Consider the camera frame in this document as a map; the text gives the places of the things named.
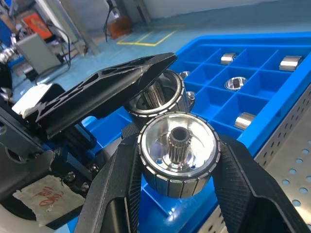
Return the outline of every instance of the splined shaft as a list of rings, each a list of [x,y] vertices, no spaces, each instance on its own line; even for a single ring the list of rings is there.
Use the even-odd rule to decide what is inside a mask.
[[[170,160],[178,165],[187,162],[190,149],[190,133],[183,127],[174,128],[168,138],[168,154]]]
[[[158,108],[165,104],[163,87],[157,80],[142,93],[142,96],[150,109]]]

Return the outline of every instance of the cylindrical metal part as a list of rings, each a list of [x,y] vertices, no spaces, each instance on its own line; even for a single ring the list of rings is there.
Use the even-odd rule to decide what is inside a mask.
[[[238,91],[240,90],[244,84],[247,82],[247,78],[245,77],[234,77],[225,83],[225,88],[230,91]]]
[[[234,59],[236,59],[238,56],[237,53],[225,53],[222,57],[221,57],[221,61],[220,63],[222,65],[229,65],[231,62],[233,62]]]
[[[179,76],[182,78],[182,79],[185,79],[186,77],[188,77],[190,75],[190,71],[183,71],[183,72],[180,72],[179,73]]]
[[[234,126],[241,130],[246,130],[246,128],[252,123],[255,117],[256,116],[253,114],[244,112],[238,116],[234,123]]]
[[[173,151],[173,144],[180,150]],[[142,128],[138,153],[151,188],[171,198],[187,198],[200,192],[209,181],[221,156],[221,146],[218,135],[205,120],[174,112],[156,116]]]
[[[183,165],[187,162],[190,149],[190,133],[183,127],[172,129],[168,139],[168,154],[170,160],[178,165]]]
[[[294,71],[302,62],[302,56],[286,56],[279,65],[280,70]]]
[[[171,70],[165,70],[156,82],[162,89],[164,102],[161,106],[151,108],[143,94],[130,100],[125,106],[133,122],[142,128],[149,120],[165,112],[189,112],[189,103],[183,79]]]
[[[149,109],[161,107],[165,102],[163,87],[158,80],[142,93],[142,97]]]

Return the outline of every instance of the perforated metal panel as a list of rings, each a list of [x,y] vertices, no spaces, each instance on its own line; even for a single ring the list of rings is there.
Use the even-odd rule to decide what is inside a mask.
[[[311,230],[311,85],[255,157]],[[227,233],[219,206],[199,233]]]

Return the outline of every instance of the factory floor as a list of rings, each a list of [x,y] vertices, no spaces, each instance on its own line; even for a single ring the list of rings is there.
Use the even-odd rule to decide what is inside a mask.
[[[58,83],[68,90],[99,69],[151,54],[176,52],[201,35],[310,31],[310,9],[309,0],[278,0],[157,19],[151,29],[137,25],[131,35],[118,40],[106,43],[104,37],[97,38],[101,40],[99,54],[77,56],[69,71],[64,65],[38,82]],[[13,77],[14,100],[34,86],[22,79]]]

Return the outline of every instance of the bolt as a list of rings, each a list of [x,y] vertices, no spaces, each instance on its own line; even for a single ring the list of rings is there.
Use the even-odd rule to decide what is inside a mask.
[[[190,71],[180,72],[179,75],[181,76],[182,79],[185,79],[186,77],[190,75]]]
[[[39,152],[34,153],[34,158],[38,157],[40,155]]]
[[[95,173],[98,173],[99,172],[99,168],[96,164],[93,164],[91,169],[90,169],[92,172],[95,172]]]
[[[75,178],[76,178],[76,175],[74,174],[73,171],[71,171],[66,175],[65,180],[68,182],[73,182]]]
[[[194,101],[195,99],[195,92],[193,91],[187,91],[187,96],[191,101]]]
[[[86,192],[86,191],[88,191],[88,188],[89,188],[88,183],[84,182],[84,183],[82,184],[80,190],[81,190],[82,192]]]

